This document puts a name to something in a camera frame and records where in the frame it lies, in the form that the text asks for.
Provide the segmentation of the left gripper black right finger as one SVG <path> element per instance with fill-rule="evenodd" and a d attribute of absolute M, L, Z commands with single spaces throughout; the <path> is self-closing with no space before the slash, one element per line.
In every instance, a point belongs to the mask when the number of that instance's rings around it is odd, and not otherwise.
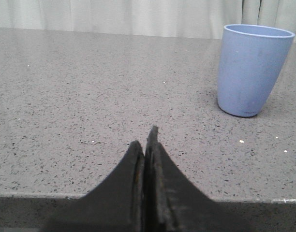
<path fill-rule="evenodd" d="M 147 138 L 144 172 L 147 232 L 252 232 L 240 216 L 202 193 L 179 170 L 158 141 L 158 127 Z"/>

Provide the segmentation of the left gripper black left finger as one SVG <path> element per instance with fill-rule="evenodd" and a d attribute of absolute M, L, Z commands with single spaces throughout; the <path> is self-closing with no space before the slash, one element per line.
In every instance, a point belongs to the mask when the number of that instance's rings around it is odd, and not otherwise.
<path fill-rule="evenodd" d="M 138 141 L 90 193 L 52 216 L 44 232 L 140 232 L 144 155 Z"/>

